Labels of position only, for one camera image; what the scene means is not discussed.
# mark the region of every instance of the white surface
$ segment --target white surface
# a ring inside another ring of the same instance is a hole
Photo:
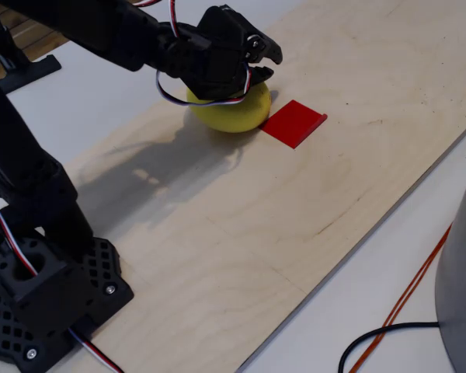
[[[297,6],[292,2],[237,0],[230,6],[265,28]],[[217,0],[178,2],[179,21],[196,24]],[[166,4],[151,14],[167,20]],[[160,97],[150,68],[131,73],[73,43],[54,55],[63,68],[9,95],[42,146],[61,162],[73,159]],[[167,81],[167,87],[179,82]],[[379,228],[247,368],[248,373],[336,371],[357,336],[379,327],[450,224],[466,186],[466,139]],[[433,321],[436,262],[397,322]],[[365,346],[349,359],[347,369]],[[386,336],[365,372],[452,372],[437,330]]]
[[[245,373],[337,371],[358,336],[380,327],[454,219],[466,187],[466,138],[342,266]],[[395,322],[436,321],[438,258]],[[355,349],[353,363],[370,340]],[[451,373],[438,329],[389,333],[362,372]]]

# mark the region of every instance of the yellow object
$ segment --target yellow object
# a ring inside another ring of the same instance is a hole
[[[189,90],[186,98],[191,103],[208,103]],[[207,126],[223,132],[250,131],[264,122],[270,114],[271,95],[266,83],[253,86],[241,103],[236,105],[191,106],[192,112]]]

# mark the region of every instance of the wooden surface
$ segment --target wooden surface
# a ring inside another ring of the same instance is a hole
[[[272,111],[329,115],[296,150],[159,103],[66,165],[135,292],[95,338],[128,372],[234,371],[466,128],[466,0],[314,0],[267,34]]]

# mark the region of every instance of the black robotic arm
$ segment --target black robotic arm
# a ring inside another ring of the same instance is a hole
[[[148,64],[181,78],[201,99],[241,91],[246,63],[282,61],[280,47],[226,5],[209,8],[197,27],[178,24],[176,38],[169,23],[125,0],[0,3],[128,70]],[[273,74],[251,71],[252,84]],[[120,276],[116,248],[93,237],[64,168],[40,147],[1,88],[0,197],[17,245],[37,270],[36,276],[25,271],[0,221],[0,359],[41,373],[73,348],[70,329],[91,335],[133,292]]]
[[[244,63],[269,58],[279,64],[281,48],[227,5],[209,8],[198,26],[179,23],[176,38],[169,23],[126,0],[0,0],[131,71],[144,64],[181,78],[200,99],[225,99],[242,90]],[[254,68],[252,84],[273,75]]]

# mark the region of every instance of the red plastic tile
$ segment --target red plastic tile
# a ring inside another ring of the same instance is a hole
[[[313,109],[291,100],[274,114],[261,129],[285,145],[295,149],[312,131],[318,128],[328,118]]]

